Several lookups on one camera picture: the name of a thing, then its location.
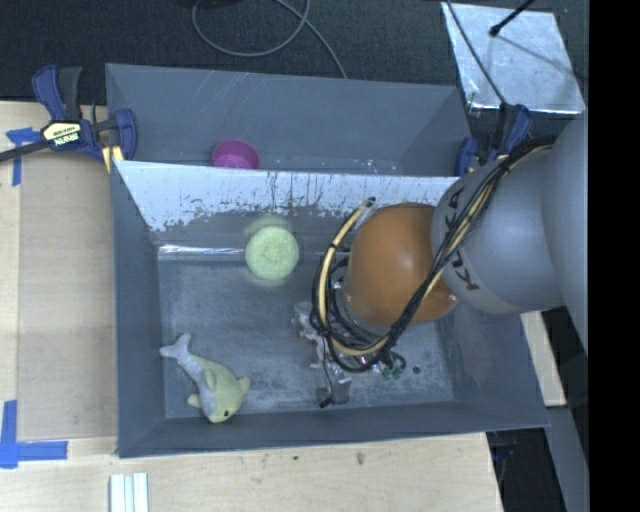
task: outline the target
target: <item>green ball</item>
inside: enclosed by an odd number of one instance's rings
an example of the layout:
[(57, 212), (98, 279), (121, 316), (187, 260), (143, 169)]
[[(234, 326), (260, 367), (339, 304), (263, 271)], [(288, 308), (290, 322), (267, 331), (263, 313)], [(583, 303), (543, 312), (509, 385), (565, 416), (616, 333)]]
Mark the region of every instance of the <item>green ball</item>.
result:
[(293, 272), (300, 258), (300, 249), (288, 230), (267, 226), (251, 237), (244, 257), (255, 275), (269, 281), (280, 281)]

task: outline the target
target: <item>stuffed toy dolphin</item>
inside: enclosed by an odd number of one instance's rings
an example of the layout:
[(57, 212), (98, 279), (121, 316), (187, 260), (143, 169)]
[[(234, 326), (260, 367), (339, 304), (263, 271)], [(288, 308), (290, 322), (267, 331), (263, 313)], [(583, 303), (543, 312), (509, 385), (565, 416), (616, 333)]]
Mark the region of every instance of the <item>stuffed toy dolphin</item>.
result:
[(173, 345), (162, 347), (160, 355), (175, 359), (198, 386), (199, 393), (187, 400), (189, 405), (202, 409), (211, 423), (222, 423), (240, 409), (251, 380), (237, 379), (226, 366), (194, 356), (189, 352), (190, 341), (191, 334), (186, 332)]

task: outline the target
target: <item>metal plate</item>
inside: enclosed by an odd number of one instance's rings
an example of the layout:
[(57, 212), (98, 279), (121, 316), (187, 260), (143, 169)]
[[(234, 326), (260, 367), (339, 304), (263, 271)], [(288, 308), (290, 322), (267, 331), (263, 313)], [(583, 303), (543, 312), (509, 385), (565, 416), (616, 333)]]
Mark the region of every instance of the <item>metal plate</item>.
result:
[[(473, 109), (496, 109), (500, 99), (469, 50), (446, 3), (442, 3), (460, 81)], [(524, 11), (496, 37), (489, 29), (512, 9), (452, 4), (482, 65), (500, 93), (512, 105), (529, 110), (579, 114), (582, 94), (552, 13)]]

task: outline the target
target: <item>pink ball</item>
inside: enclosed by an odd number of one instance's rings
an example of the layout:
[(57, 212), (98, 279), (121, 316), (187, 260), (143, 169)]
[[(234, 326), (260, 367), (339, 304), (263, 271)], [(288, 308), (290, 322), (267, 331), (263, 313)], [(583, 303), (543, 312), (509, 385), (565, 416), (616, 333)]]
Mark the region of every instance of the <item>pink ball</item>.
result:
[(211, 154), (216, 167), (234, 169), (257, 169), (260, 158), (251, 145), (241, 140), (225, 140), (218, 144)]

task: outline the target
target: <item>gray bin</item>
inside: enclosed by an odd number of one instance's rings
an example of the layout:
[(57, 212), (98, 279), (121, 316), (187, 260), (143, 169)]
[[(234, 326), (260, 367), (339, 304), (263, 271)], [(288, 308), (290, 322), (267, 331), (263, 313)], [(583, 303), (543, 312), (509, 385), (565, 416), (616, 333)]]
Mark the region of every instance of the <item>gray bin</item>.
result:
[[(120, 65), (107, 75), (109, 108), (131, 108), (140, 137), (137, 161), (111, 177), (121, 457), (548, 424), (517, 315), (459, 304), (413, 326), (400, 379), (354, 376), (349, 402), (326, 409), (323, 372), (291, 325), (349, 211), (369, 195), (436, 204), (454, 181), (468, 135), (455, 88)], [(227, 138), (250, 142), (262, 169), (212, 167)], [(302, 253), (275, 287), (252, 280), (242, 256), (265, 216), (286, 222)], [(186, 405), (193, 383), (159, 355), (185, 331), (194, 353), (253, 381), (225, 423)]]

